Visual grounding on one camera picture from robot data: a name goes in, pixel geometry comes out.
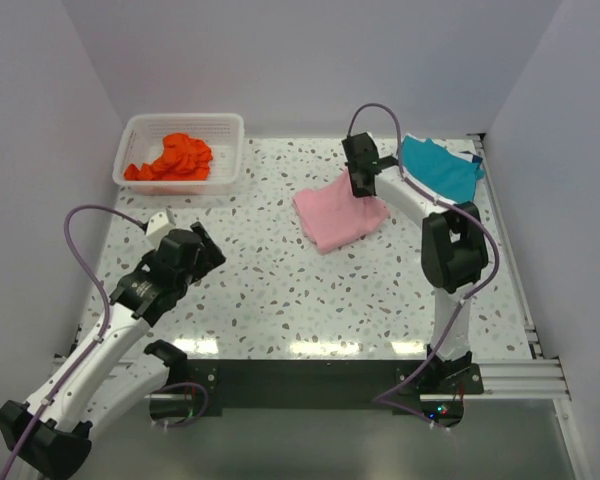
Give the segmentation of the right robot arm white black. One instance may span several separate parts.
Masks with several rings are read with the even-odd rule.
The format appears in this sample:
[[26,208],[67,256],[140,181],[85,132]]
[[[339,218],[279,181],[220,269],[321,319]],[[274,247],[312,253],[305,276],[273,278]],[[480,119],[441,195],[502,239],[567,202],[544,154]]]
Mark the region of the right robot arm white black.
[[468,330],[474,290],[488,266],[487,242],[475,204],[453,204],[412,178],[394,156],[382,157],[368,133],[342,141],[352,193],[379,198],[421,227],[420,265],[434,288],[434,332],[425,379],[449,392],[472,363]]

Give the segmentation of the pink t shirt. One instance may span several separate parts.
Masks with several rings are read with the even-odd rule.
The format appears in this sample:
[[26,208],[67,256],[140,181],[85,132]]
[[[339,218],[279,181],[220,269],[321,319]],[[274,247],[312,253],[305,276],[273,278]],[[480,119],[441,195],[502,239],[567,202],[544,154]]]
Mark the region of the pink t shirt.
[[346,171],[321,189],[301,190],[293,202],[303,233],[322,255],[375,232],[389,216],[382,200],[353,195]]

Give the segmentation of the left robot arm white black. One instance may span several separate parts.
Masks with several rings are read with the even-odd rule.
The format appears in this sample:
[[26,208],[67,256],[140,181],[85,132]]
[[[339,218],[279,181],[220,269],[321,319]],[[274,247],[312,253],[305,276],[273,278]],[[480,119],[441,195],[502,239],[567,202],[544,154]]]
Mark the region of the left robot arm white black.
[[99,324],[48,383],[0,408],[0,431],[14,457],[49,479],[68,479],[91,449],[80,420],[118,360],[225,257],[201,223],[170,230],[105,299]]

